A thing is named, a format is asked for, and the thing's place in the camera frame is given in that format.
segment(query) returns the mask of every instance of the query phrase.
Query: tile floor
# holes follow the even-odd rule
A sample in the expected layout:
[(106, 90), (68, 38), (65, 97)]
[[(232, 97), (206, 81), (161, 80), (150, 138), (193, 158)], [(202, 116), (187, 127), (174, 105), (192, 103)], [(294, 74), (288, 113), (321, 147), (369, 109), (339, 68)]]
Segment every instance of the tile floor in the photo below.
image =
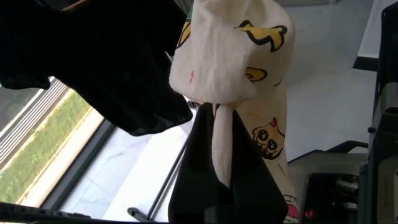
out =
[[(351, 67), (371, 5), (372, 0), (341, 0), (287, 8), (297, 30), (286, 77), (288, 160), (347, 140), (368, 141), (376, 73)], [(121, 221), (134, 221), (128, 207), (148, 212), (191, 127), (192, 122), (141, 138), (115, 130), (62, 210)], [(157, 221), (167, 221), (170, 193)]]

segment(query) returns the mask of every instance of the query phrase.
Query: pink print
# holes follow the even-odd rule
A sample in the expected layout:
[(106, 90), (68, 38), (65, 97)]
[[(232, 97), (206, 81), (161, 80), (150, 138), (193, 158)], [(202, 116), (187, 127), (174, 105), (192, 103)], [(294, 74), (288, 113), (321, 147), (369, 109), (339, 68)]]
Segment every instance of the pink print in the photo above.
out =
[(189, 83), (191, 83), (193, 80), (193, 71), (191, 72), (191, 79), (189, 79)]

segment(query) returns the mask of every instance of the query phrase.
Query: black machine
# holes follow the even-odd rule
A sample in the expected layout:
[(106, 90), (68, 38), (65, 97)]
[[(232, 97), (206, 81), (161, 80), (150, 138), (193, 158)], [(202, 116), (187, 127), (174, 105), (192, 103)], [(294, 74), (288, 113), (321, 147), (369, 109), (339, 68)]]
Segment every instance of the black machine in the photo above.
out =
[[(301, 223), (398, 223), (398, 3), (382, 12), (382, 38), (369, 144), (348, 141), (327, 151), (315, 150), (289, 162), (298, 193)], [(231, 190), (216, 180), (211, 167), (209, 105), (198, 110), (193, 130), (176, 163), (178, 177), (169, 204), (171, 223), (283, 223), (287, 204), (267, 167), (248, 148), (250, 137), (234, 114)], [(367, 154), (348, 154), (355, 147)], [(170, 172), (149, 214), (128, 212), (140, 222), (155, 222), (152, 214), (174, 171)], [(127, 223), (0, 203), (0, 222)]]

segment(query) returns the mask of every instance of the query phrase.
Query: road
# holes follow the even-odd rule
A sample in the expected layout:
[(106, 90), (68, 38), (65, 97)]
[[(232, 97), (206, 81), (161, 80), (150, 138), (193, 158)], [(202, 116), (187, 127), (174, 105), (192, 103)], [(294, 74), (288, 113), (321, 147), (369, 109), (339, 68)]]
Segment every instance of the road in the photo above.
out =
[(54, 109), (69, 87), (62, 82), (52, 79), (50, 89), (41, 91), (29, 102), (17, 119), (1, 131), (0, 135), (0, 170), (13, 155), (23, 146), (47, 115)]

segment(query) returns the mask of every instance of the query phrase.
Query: grass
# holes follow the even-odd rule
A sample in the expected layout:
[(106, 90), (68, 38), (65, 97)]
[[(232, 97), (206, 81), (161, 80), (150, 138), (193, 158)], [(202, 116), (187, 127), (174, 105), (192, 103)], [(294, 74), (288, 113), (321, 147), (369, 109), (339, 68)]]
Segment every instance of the grass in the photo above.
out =
[(78, 93), (73, 92), (53, 111), (47, 122), (34, 132), (34, 139), (2, 173), (1, 202), (18, 201), (89, 108), (90, 105)]

